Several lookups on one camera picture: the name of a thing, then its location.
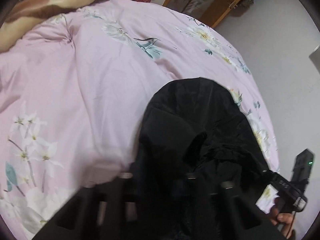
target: bed sheet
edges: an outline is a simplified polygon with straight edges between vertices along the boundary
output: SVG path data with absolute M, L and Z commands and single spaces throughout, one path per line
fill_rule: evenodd
M 0 54 L 0 213 L 18 240 L 87 182 L 128 169 L 154 93 L 204 77 L 229 89 L 273 171 L 272 123 L 237 50 L 194 18 L 109 0 L 37 25 Z M 268 211 L 274 192 L 267 190 Z

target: pink bedding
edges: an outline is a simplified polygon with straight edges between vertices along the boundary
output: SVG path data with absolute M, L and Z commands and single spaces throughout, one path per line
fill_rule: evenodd
M 102 171 L 126 170 L 153 94 L 194 77 L 230 90 L 278 171 L 271 120 L 241 55 L 186 15 L 110 0 L 50 18 L 0 54 L 0 213 L 14 236 L 31 239 L 80 185 L 110 179 Z

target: brown and beige blanket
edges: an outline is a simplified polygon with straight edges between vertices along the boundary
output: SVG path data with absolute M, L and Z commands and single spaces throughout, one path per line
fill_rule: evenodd
M 0 28 L 0 53 L 7 51 L 35 25 L 83 6 L 106 0 L 22 0 L 16 4 Z

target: wire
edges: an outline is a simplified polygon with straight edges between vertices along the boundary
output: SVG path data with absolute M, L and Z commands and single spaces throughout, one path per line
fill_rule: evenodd
M 293 223 L 294 223 L 294 218 L 296 217 L 296 211 L 294 210 L 294 211 L 292 212 L 292 214 L 293 214 L 293 219 L 292 219 L 292 222 L 291 222 L 291 225 L 290 225 L 290 229 L 289 229 L 287 235 L 285 236 L 285 238 L 287 238 L 287 239 L 288 239 L 288 235 L 290 234 L 290 231 L 291 231 L 291 229 L 292 229 L 292 226 L 293 226 Z

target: black device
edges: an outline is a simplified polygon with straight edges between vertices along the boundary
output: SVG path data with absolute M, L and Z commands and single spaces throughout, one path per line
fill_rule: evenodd
M 288 210 L 301 212 L 307 205 L 304 191 L 308 184 L 313 153 L 305 150 L 296 157 L 292 180 L 272 171 L 265 171 L 265 179 L 279 191 Z M 201 178 L 186 174 L 184 190 L 173 191 L 174 198 L 191 197 L 194 206 L 207 203 L 214 198 L 219 202 L 221 219 L 220 236 L 227 240 L 283 240 L 284 236 L 274 227 L 269 218 L 253 203 L 249 202 L 241 190 L 232 182 L 221 184 L 220 191 L 207 196 L 192 195 L 190 189 L 197 190 Z M 127 240 L 143 238 L 139 220 L 128 222 L 125 204 L 138 202 L 139 192 L 131 173 L 121 173 L 113 181 L 95 185 L 93 188 L 81 188 L 35 235 L 33 240 Z M 100 204 L 107 202 L 101 213 Z M 98 224 L 101 214 L 104 217 Z M 193 240 L 209 240 L 206 234 L 209 228 L 197 230 L 201 226 L 203 215 L 194 211 Z

